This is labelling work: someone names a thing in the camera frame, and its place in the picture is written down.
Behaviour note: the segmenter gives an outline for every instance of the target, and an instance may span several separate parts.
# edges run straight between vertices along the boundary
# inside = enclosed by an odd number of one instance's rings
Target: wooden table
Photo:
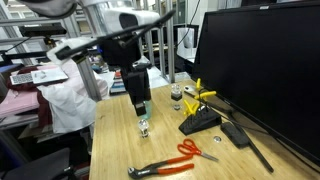
[[[183,87],[194,82],[189,80],[179,84]],[[139,118],[128,95],[98,103],[91,180],[130,179],[128,167],[141,169],[151,163],[182,156],[177,144],[182,143],[186,136],[178,127],[185,117],[182,110],[172,109],[170,91],[170,85],[152,89],[152,118],[149,120],[148,138],[140,137],[137,126]],[[219,104],[218,98],[211,101]],[[241,119],[244,125],[259,128],[241,114],[235,117]],[[266,170],[251,148],[237,149],[220,130],[220,126],[216,126],[191,134],[188,138],[193,139],[203,152],[217,157],[219,162],[194,156],[191,160],[172,165],[194,163],[194,169],[145,179],[320,179],[319,174],[301,163],[272,137],[252,130],[246,132],[274,168],[274,173]],[[214,136],[221,137],[222,141],[215,142]]]

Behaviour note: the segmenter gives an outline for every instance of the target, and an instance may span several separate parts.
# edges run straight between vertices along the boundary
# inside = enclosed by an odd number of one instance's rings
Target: orange scissors
[[[207,153],[201,152],[196,144],[191,139],[183,140],[183,144],[178,144],[178,150],[185,155],[200,155],[202,157],[208,158],[212,161],[219,161],[217,158],[210,156]]]

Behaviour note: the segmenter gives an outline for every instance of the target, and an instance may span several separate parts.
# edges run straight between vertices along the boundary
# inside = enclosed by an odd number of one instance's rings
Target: black holder
[[[188,116],[179,126],[179,130],[187,136],[220,125],[221,123],[221,115],[211,108],[205,107],[199,110],[195,116]]]

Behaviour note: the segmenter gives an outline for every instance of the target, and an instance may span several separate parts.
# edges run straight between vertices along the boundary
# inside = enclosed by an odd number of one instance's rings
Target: red pliers
[[[187,169],[191,169],[194,167],[194,164],[186,164],[179,167],[173,167],[173,168],[163,168],[158,169],[158,167],[167,165],[167,164],[173,164],[176,162],[184,161],[187,159],[191,159],[192,155],[187,155],[183,157],[173,158],[166,161],[161,161],[158,163],[149,164],[148,166],[144,167],[143,169],[136,169],[133,167],[128,168],[128,174],[133,179],[141,179],[145,176],[154,175],[154,174],[172,174],[176,172],[181,172]]]

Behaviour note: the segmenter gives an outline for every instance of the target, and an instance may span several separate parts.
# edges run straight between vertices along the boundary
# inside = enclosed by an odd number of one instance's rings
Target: office chair
[[[76,180],[74,169],[69,165],[70,149],[64,148],[45,157],[7,172],[3,180]]]

